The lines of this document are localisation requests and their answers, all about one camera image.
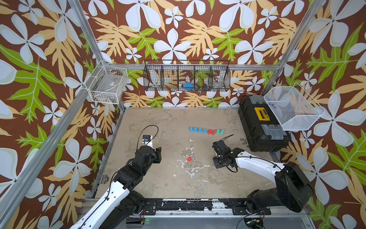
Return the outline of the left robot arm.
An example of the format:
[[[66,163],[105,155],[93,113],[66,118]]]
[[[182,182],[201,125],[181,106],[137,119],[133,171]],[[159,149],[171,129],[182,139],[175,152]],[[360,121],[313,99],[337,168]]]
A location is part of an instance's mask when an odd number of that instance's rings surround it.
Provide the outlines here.
[[[115,229],[124,219],[142,210],[144,197],[134,188],[152,164],[162,160],[162,148],[141,146],[111,180],[108,190],[72,229]]]

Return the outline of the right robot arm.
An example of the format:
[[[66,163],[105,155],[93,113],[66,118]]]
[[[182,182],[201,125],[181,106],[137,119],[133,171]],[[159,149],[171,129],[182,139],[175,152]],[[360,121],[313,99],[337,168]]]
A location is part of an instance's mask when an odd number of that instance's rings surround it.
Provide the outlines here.
[[[277,163],[250,154],[240,148],[230,149],[224,142],[213,142],[217,169],[226,167],[246,169],[275,183],[276,187],[254,190],[246,198],[245,208],[256,213],[267,207],[284,206],[299,213],[314,195],[315,190],[301,168],[293,162]]]

